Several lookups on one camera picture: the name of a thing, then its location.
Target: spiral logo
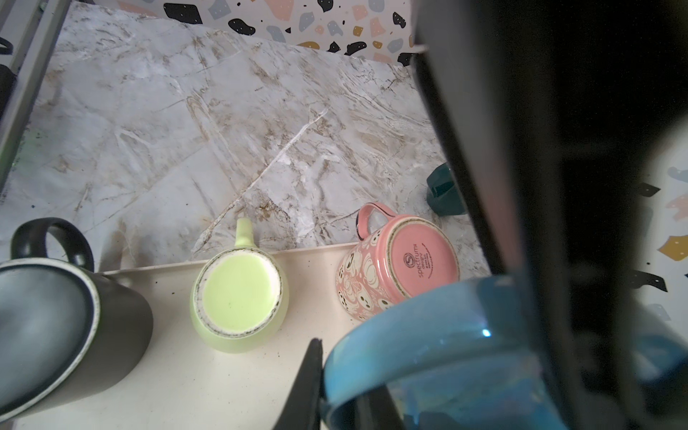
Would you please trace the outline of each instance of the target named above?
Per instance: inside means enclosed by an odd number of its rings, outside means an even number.
[[[404,254],[404,264],[406,264],[407,267],[414,267],[416,265],[416,260],[410,252]]]

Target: beige drying tray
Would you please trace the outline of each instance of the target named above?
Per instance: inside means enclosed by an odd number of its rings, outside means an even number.
[[[275,252],[289,280],[281,329],[243,354],[217,352],[191,327],[189,296],[205,261],[105,272],[141,292],[153,308],[153,338],[136,368],[114,387],[39,412],[18,429],[271,429],[311,338],[325,357],[357,322],[334,289],[336,269],[356,244]]]

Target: pink mug handle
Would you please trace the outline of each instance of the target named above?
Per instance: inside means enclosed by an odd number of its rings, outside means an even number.
[[[372,215],[373,211],[382,213],[387,218],[387,221],[391,221],[393,218],[395,218],[395,216],[397,216],[393,210],[380,202],[364,204],[363,207],[358,211],[358,215],[356,215],[356,234],[360,240],[364,240],[366,237],[370,236],[370,230],[368,230],[368,221],[370,220],[370,215]]]

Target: green mug handle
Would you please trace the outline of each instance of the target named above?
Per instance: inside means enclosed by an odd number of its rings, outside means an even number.
[[[234,246],[250,246],[252,248],[256,247],[256,244],[253,241],[253,227],[251,226],[250,219],[239,218],[237,220],[237,239],[234,242]]]

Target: black mug handle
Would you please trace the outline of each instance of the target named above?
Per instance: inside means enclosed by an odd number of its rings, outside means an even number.
[[[77,227],[62,218],[38,218],[20,225],[12,236],[11,258],[47,258],[45,238],[48,233],[60,242],[70,263],[94,271],[93,253],[88,241]]]

